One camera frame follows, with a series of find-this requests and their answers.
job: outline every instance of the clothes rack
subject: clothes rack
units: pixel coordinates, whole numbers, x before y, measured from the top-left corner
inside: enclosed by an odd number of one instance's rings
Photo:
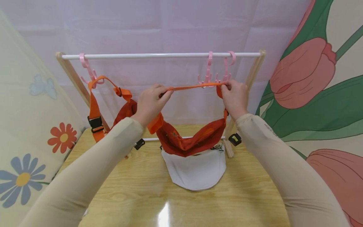
[[[254,62],[250,68],[250,71],[247,76],[247,80],[245,84],[248,86],[248,91],[251,89],[252,84],[257,76],[257,73],[262,65],[262,62],[266,56],[265,50],[260,50],[257,53],[235,53],[236,57],[253,57]],[[190,58],[190,57],[208,57],[209,53],[144,53],[144,54],[85,54],[85,59],[130,59],[130,58]],[[213,57],[230,57],[230,53],[213,53]],[[87,88],[83,84],[82,80],[78,76],[75,71],[73,65],[69,60],[79,60],[79,54],[71,54],[66,55],[63,52],[56,53],[56,59],[59,64],[62,66],[64,72],[67,74],[87,106],[90,106],[90,94],[88,93]],[[106,131],[110,130],[107,122],[104,120],[101,115],[101,119],[103,122],[104,129]],[[228,141],[228,138],[237,132],[236,124],[233,120],[227,124],[224,135],[221,140],[224,144],[225,150],[227,151],[227,155],[229,158],[233,158],[234,153],[232,150],[231,143]],[[145,138],[145,141],[157,141],[158,138]]]

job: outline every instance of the beige sleeve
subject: beige sleeve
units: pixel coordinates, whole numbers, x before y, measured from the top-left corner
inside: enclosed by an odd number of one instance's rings
[[[142,133],[139,122],[131,118],[120,121],[51,182],[20,226],[78,226],[103,182]]]
[[[258,159],[284,201],[292,227],[349,226],[324,180],[293,149],[278,138],[259,116],[236,121],[247,149]]]

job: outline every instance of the red flower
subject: red flower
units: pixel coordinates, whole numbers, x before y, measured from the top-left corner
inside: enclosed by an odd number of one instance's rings
[[[306,161],[330,187],[351,226],[363,227],[363,157],[320,149]]]
[[[73,131],[71,124],[67,124],[67,128],[65,128],[64,123],[62,122],[59,124],[59,129],[53,127],[50,130],[50,133],[55,136],[48,140],[48,145],[55,145],[53,147],[53,153],[57,152],[59,146],[61,146],[61,153],[63,154],[66,152],[67,148],[71,149],[74,146],[74,142],[77,140],[77,137],[75,137],[77,131]]]
[[[288,109],[304,106],[329,84],[335,64],[335,53],[324,39],[301,44],[278,63],[270,79],[276,101]]]

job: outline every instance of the black buckle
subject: black buckle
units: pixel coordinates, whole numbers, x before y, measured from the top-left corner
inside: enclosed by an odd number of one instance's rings
[[[103,130],[103,125],[102,125],[102,119],[101,117],[96,117],[94,119],[90,119],[90,116],[87,117],[88,119],[88,122],[91,126],[91,131],[92,133],[96,133],[96,132],[99,132],[99,131],[102,131]]]
[[[139,141],[137,141],[137,142],[135,143],[134,148],[135,148],[136,150],[139,150],[139,149],[140,149],[140,147],[142,147],[144,144],[145,144],[145,140],[140,139]]]
[[[232,134],[228,140],[233,144],[234,146],[237,146],[238,144],[242,143],[241,136],[238,135],[238,133]]]
[[[119,97],[122,97],[121,88],[118,88],[118,90],[120,91],[120,95],[119,95]]]

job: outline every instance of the yellow flower center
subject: yellow flower center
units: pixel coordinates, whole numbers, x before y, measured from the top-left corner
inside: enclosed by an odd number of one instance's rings
[[[30,174],[29,173],[22,173],[18,176],[18,178],[16,179],[16,186],[24,186],[28,183],[28,181],[30,180]]]
[[[68,135],[66,133],[62,134],[61,137],[59,138],[59,140],[64,143],[66,142],[68,139]]]

